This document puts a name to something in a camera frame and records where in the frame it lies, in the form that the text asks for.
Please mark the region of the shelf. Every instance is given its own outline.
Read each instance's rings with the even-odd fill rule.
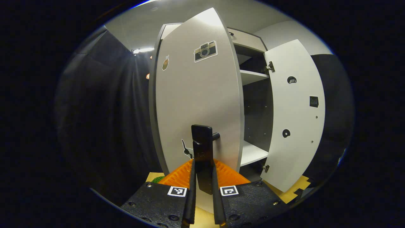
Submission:
[[[241,70],[242,86],[269,78],[263,73]]]
[[[269,153],[267,151],[264,151],[257,146],[248,143],[247,141],[243,141],[241,166],[267,158],[268,154]]]

